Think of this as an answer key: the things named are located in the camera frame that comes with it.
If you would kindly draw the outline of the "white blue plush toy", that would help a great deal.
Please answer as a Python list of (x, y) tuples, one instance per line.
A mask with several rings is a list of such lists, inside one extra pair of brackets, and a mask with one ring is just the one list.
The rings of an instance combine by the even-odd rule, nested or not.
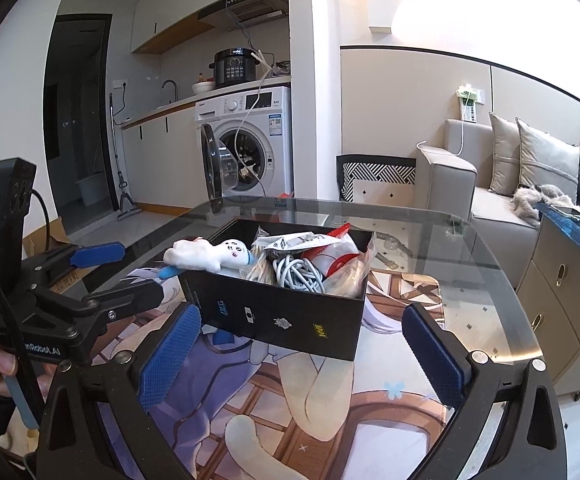
[(241, 240), (225, 240), (213, 245), (205, 238), (177, 240), (165, 250), (165, 266), (157, 276), (168, 280), (183, 271), (219, 273), (224, 269), (239, 270), (254, 263), (255, 258)]

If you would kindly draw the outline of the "red white snack packet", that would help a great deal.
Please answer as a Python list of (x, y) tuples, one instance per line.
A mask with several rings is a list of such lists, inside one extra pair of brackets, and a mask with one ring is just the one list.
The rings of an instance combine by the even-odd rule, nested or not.
[(337, 241), (327, 246), (315, 247), (303, 252), (306, 258), (325, 278), (341, 269), (348, 261), (359, 255), (356, 243), (349, 235), (351, 225), (343, 224), (340, 228), (334, 229), (328, 233), (330, 237)]

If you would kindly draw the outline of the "clear printed plastic bag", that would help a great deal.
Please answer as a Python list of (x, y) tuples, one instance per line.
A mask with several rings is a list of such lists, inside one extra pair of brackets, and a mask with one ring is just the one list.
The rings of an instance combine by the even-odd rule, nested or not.
[(269, 252), (307, 252), (314, 248), (327, 247), (339, 243), (337, 237), (314, 232), (288, 233), (284, 235), (260, 236), (253, 243), (255, 247)]

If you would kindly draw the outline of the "floor mop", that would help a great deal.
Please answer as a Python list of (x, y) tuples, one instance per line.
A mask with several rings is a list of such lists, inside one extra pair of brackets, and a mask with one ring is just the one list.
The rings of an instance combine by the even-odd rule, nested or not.
[(116, 122), (115, 122), (115, 112), (114, 112), (114, 104), (113, 104), (113, 93), (108, 95), (108, 111), (110, 112), (110, 124), (111, 124), (111, 135), (112, 135), (112, 146), (113, 146), (113, 155), (114, 155), (114, 162), (115, 162), (115, 169), (116, 169), (116, 176), (117, 176), (117, 187), (119, 190), (118, 196), (118, 221), (124, 221), (136, 214), (140, 214), (142, 209), (137, 206), (137, 204), (132, 199), (129, 190), (128, 190), (128, 182), (124, 177), (124, 173), (122, 172), (122, 166), (120, 166), (119, 154), (118, 154), (118, 147), (116, 141)]

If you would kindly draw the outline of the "brown cardboard box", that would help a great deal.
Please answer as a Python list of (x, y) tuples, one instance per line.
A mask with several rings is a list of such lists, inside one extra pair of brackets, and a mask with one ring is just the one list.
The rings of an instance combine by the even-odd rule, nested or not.
[(41, 283), (52, 292), (67, 294), (76, 292), (84, 296), (86, 289), (77, 292), (79, 283), (90, 269), (78, 269), (69, 263), (76, 246), (67, 237), (63, 220), (51, 220), (49, 226), (42, 226), (23, 238), (22, 269), (24, 273), (39, 275)]

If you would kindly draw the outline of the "beige drawer cabinet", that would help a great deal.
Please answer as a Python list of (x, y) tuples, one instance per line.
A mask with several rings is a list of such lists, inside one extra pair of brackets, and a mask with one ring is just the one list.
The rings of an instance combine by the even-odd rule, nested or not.
[(556, 393), (580, 391), (580, 246), (542, 219), (517, 295)]

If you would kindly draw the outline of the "black cardboard box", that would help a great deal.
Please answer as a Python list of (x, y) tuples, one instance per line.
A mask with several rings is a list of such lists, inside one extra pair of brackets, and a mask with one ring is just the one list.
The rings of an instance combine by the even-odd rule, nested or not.
[(363, 318), (375, 235), (352, 229), (361, 250), (360, 276), (334, 273), (333, 294), (301, 292), (205, 271), (179, 275), (183, 292), (204, 324), (271, 346), (352, 361)]

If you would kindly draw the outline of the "white washing machine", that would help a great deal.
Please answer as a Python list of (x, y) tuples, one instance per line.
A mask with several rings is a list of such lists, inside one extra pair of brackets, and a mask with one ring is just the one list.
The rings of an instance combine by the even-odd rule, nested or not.
[(214, 96), (194, 112), (210, 198), (293, 194), (289, 87)]

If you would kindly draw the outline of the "kitchen faucet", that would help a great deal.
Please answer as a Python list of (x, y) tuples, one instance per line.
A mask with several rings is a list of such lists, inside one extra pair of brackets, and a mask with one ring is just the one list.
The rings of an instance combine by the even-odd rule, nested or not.
[(163, 81), (162, 102), (164, 104), (175, 103), (178, 100), (178, 84), (175, 80), (166, 79)]

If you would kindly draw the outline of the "grey furry cloth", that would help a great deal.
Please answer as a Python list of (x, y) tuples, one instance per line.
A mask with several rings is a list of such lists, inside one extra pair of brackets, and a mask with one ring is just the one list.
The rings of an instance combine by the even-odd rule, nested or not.
[(553, 184), (519, 185), (512, 195), (511, 204), (514, 214), (532, 226), (537, 226), (540, 223), (538, 204), (545, 204), (559, 209), (565, 214), (580, 217), (580, 206)]

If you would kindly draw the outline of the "white bowl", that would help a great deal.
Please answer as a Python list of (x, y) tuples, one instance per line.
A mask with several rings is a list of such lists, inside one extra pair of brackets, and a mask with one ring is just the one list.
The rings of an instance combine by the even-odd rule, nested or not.
[(215, 89), (215, 82), (212, 80), (203, 80), (198, 81), (195, 84), (192, 84), (192, 91), (196, 96), (200, 94), (213, 91)]

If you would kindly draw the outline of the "blue tray on cabinet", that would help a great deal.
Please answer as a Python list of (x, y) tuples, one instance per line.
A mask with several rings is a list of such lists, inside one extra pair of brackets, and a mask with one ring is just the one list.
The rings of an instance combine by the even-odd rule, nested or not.
[(535, 209), (540, 213), (540, 218), (552, 222), (563, 235), (580, 247), (580, 216), (563, 214), (545, 203), (537, 204)]

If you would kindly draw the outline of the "black patterned chair back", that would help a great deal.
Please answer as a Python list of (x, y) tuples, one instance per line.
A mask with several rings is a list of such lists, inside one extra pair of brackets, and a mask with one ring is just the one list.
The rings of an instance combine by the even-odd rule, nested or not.
[(337, 156), (340, 200), (348, 203), (408, 207), (413, 204), (416, 160), (368, 154)]

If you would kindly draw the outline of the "beige cushion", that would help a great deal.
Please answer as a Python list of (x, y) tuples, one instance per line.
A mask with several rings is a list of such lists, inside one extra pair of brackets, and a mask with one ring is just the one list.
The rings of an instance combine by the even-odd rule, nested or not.
[(493, 129), (493, 169), (490, 191), (511, 196), (519, 184), (520, 134), (515, 122), (490, 113)]

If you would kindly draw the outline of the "black pressure cooker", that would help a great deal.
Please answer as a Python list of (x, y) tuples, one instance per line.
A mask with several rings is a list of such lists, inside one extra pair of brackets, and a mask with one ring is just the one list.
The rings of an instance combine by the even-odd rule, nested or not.
[(254, 81), (259, 64), (253, 50), (230, 48), (216, 52), (209, 69), (213, 71), (215, 88), (220, 89)]

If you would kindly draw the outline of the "grey cushion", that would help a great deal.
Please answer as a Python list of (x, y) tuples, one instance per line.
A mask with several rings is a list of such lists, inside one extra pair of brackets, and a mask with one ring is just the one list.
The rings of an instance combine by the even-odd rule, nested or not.
[(520, 136), (519, 183), (525, 186), (555, 185), (576, 201), (580, 147), (516, 119)]

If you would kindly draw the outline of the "grey range hood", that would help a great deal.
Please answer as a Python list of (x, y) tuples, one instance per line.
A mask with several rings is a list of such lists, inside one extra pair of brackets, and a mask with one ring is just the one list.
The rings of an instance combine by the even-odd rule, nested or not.
[(219, 0), (198, 13), (198, 20), (222, 30), (249, 28), (284, 18), (289, 0)]

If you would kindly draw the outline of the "white wall power strip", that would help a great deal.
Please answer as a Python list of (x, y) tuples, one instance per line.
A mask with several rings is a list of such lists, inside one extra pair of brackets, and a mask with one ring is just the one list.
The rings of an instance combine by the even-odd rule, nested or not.
[(461, 119), (464, 122), (476, 122), (476, 105), (484, 104), (484, 91), (476, 89), (471, 84), (461, 84), (456, 90), (459, 101)]

